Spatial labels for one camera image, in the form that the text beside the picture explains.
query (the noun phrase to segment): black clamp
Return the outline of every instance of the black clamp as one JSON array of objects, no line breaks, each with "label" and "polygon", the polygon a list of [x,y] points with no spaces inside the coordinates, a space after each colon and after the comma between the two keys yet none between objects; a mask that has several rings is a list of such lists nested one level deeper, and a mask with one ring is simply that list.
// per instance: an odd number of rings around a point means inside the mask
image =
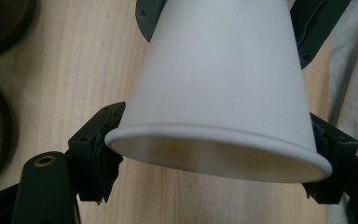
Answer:
[{"label": "black clamp", "polygon": [[348,221],[358,223],[358,141],[314,115],[311,119],[318,153],[328,159],[333,173],[303,187],[317,203],[337,204],[343,193],[348,194]]},{"label": "black clamp", "polygon": [[351,0],[296,0],[290,14],[301,68],[318,53]]},{"label": "black clamp", "polygon": [[65,156],[75,193],[85,202],[109,198],[123,157],[109,149],[104,137],[118,127],[126,105],[109,105],[96,113],[69,141]]}]

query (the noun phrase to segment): black bracket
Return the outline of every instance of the black bracket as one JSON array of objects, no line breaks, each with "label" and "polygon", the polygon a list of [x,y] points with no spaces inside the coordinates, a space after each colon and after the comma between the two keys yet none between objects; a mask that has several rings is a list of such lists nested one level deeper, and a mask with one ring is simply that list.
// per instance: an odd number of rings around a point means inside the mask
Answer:
[{"label": "black bracket", "polygon": [[343,193],[348,194],[348,221],[358,224],[358,141],[314,115],[311,119],[318,153],[331,163],[333,173],[303,187],[317,203],[339,203]]},{"label": "black bracket", "polygon": [[[312,62],[351,0],[296,0],[290,14],[301,68]],[[167,0],[137,0],[135,17],[150,42]]]},{"label": "black bracket", "polygon": [[21,182],[0,191],[0,224],[77,224],[81,201],[107,201],[122,157],[104,143],[121,121],[125,103],[102,108],[69,141],[69,149],[28,160]]}]

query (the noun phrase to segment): rolled cup lip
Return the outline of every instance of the rolled cup lip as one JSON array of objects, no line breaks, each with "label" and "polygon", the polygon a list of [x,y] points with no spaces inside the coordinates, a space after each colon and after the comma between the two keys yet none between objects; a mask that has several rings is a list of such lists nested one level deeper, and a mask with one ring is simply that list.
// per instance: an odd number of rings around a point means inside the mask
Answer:
[{"label": "rolled cup lip", "polygon": [[312,169],[313,174],[303,174],[300,178],[278,177],[277,179],[263,179],[246,176],[232,176],[222,174],[219,175],[230,178],[249,179],[263,182],[280,182],[280,183],[308,183],[316,182],[329,177],[332,173],[331,164],[323,156],[316,152],[316,149],[305,148],[303,146],[294,144],[292,142],[267,136],[259,133],[250,133],[239,130],[231,130],[222,127],[210,127],[199,124],[177,124],[177,123],[149,123],[137,124],[127,127],[118,127],[105,137],[105,143],[108,147],[116,153],[129,157],[137,161],[144,161],[156,165],[161,165],[158,162],[145,161],[139,158],[134,153],[126,153],[125,149],[116,148],[115,145],[120,140],[131,140],[142,137],[157,137],[157,138],[175,138],[175,139],[190,139],[212,141],[215,143],[231,144],[244,148],[257,148],[263,152],[270,153],[279,157],[284,157],[294,161],[302,162],[305,166]]}]

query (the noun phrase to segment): wood grain surface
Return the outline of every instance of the wood grain surface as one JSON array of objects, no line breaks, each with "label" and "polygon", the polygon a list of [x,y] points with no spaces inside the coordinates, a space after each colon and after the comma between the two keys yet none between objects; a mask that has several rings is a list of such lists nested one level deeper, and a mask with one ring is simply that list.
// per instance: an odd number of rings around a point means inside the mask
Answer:
[{"label": "wood grain surface", "polygon": [[[0,190],[33,156],[64,152],[101,107],[127,101],[147,50],[135,0],[38,1],[34,22],[0,55],[0,91],[15,121]],[[310,110],[327,113],[328,44],[305,69]],[[88,223],[324,223],[299,184],[198,175],[125,159],[108,203],[80,203]]]}]

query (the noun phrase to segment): gray cloth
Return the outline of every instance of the gray cloth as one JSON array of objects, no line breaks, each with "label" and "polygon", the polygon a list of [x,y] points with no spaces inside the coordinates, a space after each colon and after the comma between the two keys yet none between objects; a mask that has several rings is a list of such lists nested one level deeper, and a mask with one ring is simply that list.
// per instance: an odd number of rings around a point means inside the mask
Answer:
[{"label": "gray cloth", "polygon": [[[331,34],[329,122],[358,140],[358,0]],[[327,224],[348,223],[347,200],[327,207]]]}]

